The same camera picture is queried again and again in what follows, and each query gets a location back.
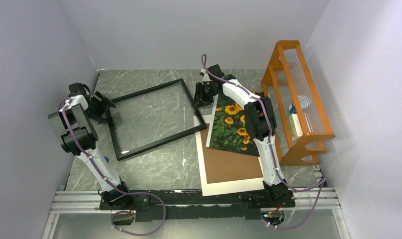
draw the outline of gray wall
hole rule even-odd
[[[96,77],[58,0],[0,1],[0,238],[41,238],[72,163],[47,116]]]
[[[332,0],[306,44],[336,138],[321,168],[352,238],[402,239],[402,0]]]
[[[61,0],[98,69],[265,69],[306,43],[328,0]]]

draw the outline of table surface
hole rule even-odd
[[[223,70],[234,75],[246,88],[261,91],[263,70]],[[109,99],[147,89],[168,81],[183,78],[189,92],[194,95],[195,84],[202,80],[200,70],[102,70],[96,91]],[[273,106],[275,114],[280,116]],[[200,109],[202,115],[211,114],[212,106]],[[154,139],[188,129],[194,126],[193,112],[183,91],[166,88],[158,94],[147,94],[134,101],[121,103],[112,112],[115,123],[119,124],[122,145],[136,147]],[[277,118],[278,130],[282,125]],[[195,135],[190,135],[140,156],[118,162],[113,150],[107,124],[94,123],[99,136],[99,147],[110,159],[110,167],[132,190],[142,189],[198,189],[201,188]],[[287,143],[281,142],[281,148]],[[312,166],[282,167],[289,184],[307,187],[316,183]],[[67,191],[92,191],[100,188],[88,167],[78,158],[74,159]]]

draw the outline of yellow flower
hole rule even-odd
[[[224,119],[224,122],[226,122],[227,124],[233,124],[233,119],[232,117],[227,117]]]
[[[235,103],[235,107],[236,107],[236,109],[237,109],[238,111],[242,111],[242,110],[243,110],[242,106],[240,106],[238,103]]]
[[[244,135],[246,135],[246,129],[245,128],[240,128],[240,129],[238,129],[238,135],[242,135],[242,136],[244,136]]]
[[[224,108],[224,111],[232,116],[237,114],[240,110],[238,110],[234,105],[229,105]]]

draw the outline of purple cable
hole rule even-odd
[[[68,102],[67,102],[67,103],[63,106],[63,108],[62,108],[62,116],[63,116],[63,119],[64,119],[64,121],[65,121],[65,123],[66,123],[66,126],[68,127],[69,132],[71,133],[71,136],[72,136],[72,138],[74,139],[74,142],[75,142],[75,144],[77,145],[78,149],[79,149],[85,156],[88,157],[88,159],[90,160],[90,163],[93,165],[94,169],[96,169],[96,171],[97,171],[97,173],[100,175],[100,177],[103,178],[103,179],[106,181],[106,183],[107,183],[108,185],[110,185],[112,188],[114,188],[116,191],[120,192],[121,194],[125,194],[125,195],[149,195],[149,196],[153,196],[153,197],[155,197],[157,200],[159,200],[160,204],[161,204],[162,207],[163,207],[163,219],[162,219],[161,223],[159,224],[159,226],[158,226],[156,229],[154,229],[153,231],[151,231],[151,232],[149,232],[149,233],[144,233],[144,234],[132,233],[132,232],[129,232],[129,231],[127,231],[127,230],[123,230],[123,229],[119,228],[118,226],[115,226],[114,223],[113,223],[113,218],[114,218],[115,215],[118,215],[118,214],[129,214],[129,215],[133,215],[133,216],[135,215],[134,213],[132,213],[132,212],[127,212],[127,211],[119,211],[119,212],[116,212],[116,213],[114,213],[113,215],[111,215],[111,217],[110,217],[110,223],[111,223],[111,225],[112,225],[112,228],[115,228],[116,230],[118,230],[118,231],[120,231],[120,232],[129,234],[129,235],[132,235],[132,236],[148,236],[148,235],[151,235],[151,234],[155,233],[156,231],[158,231],[158,230],[161,228],[161,226],[163,225],[163,223],[164,223],[164,221],[165,221],[165,219],[166,219],[166,206],[165,206],[164,202],[163,202],[157,195],[154,195],[154,194],[152,194],[152,193],[145,193],[145,192],[127,193],[127,192],[123,192],[122,190],[118,189],[118,188],[116,187],[116,185],[114,185],[114,184],[111,183],[109,180],[107,180],[106,176],[103,175],[103,173],[101,172],[101,170],[100,170],[100,169],[97,167],[97,165],[94,163],[94,161],[93,161],[93,156],[90,155],[89,153],[85,152],[85,150],[81,147],[81,145],[80,145],[80,143],[79,143],[79,141],[78,141],[78,139],[77,139],[77,137],[76,137],[74,131],[72,130],[71,123],[69,122],[68,118],[66,117],[66,108],[67,108],[68,105],[71,103],[71,101],[72,101],[72,99],[69,98]]]
[[[249,90],[247,90],[245,87],[243,87],[243,86],[241,86],[241,85],[237,85],[237,84],[234,83],[234,82],[231,82],[231,81],[228,81],[228,80],[225,80],[225,79],[222,79],[222,78],[220,78],[220,77],[215,76],[213,73],[211,73],[211,72],[207,69],[207,67],[206,67],[206,62],[207,62],[207,55],[206,55],[206,54],[203,54],[203,55],[201,56],[201,64],[202,64],[203,68],[205,69],[205,71],[207,71],[207,73],[208,73],[209,75],[213,76],[214,78],[216,78],[216,79],[218,79],[218,80],[220,80],[220,81],[222,81],[222,82],[230,83],[230,84],[232,84],[232,85],[234,85],[234,86],[237,86],[237,87],[241,88],[241,89],[242,89],[244,92],[246,92],[248,95],[251,94],[251,92],[250,92]],[[265,108],[265,106],[264,106],[264,103],[263,103],[258,97],[255,97],[255,96],[251,96],[251,99],[257,100],[257,101],[260,103],[260,105],[261,105],[261,108],[262,108],[263,113],[264,113],[264,117],[266,118],[266,122],[267,122],[268,129],[269,129],[268,143],[270,143],[270,142],[271,142],[271,136],[272,136],[273,130],[272,130],[272,128],[271,128],[271,124],[270,124],[270,121],[269,121],[269,119],[268,119],[268,115],[267,115],[267,111],[266,111],[266,108]],[[270,151],[273,152],[273,147],[271,146],[271,144],[270,144],[269,146],[270,146]],[[271,155],[272,155],[272,157],[273,157],[274,166],[276,166],[276,165],[277,165],[276,158],[275,158],[275,156],[274,156],[273,153],[272,153]],[[305,189],[296,189],[296,188],[292,187],[291,185],[287,184],[287,183],[283,180],[282,176],[280,175],[280,172],[279,172],[278,168],[276,168],[275,171],[276,171],[277,177],[280,179],[280,181],[281,181],[286,187],[292,189],[294,192],[306,192],[306,191],[309,191],[309,190],[311,190],[311,189],[313,189],[313,188],[319,187],[319,191],[318,191],[318,194],[317,194],[317,198],[315,199],[315,203],[314,203],[314,205],[312,206],[311,211],[308,213],[307,217],[305,217],[305,219],[304,219],[301,223],[299,223],[298,225],[293,226],[293,227],[287,227],[287,228],[280,228],[280,227],[277,227],[277,228],[280,228],[280,229],[283,229],[283,230],[289,230],[289,229],[294,229],[294,228],[300,227],[300,226],[302,226],[302,225],[308,220],[308,218],[309,218],[309,217],[311,216],[311,214],[313,213],[313,211],[314,211],[314,209],[315,209],[315,206],[316,206],[316,204],[317,204],[317,202],[318,202],[319,195],[320,195],[320,193],[321,193],[322,187],[324,186],[324,182],[326,181],[326,179],[325,179],[325,178],[321,179],[317,184],[315,184],[315,185],[313,185],[313,186],[311,186],[311,187],[308,187],[308,188],[305,188]]]

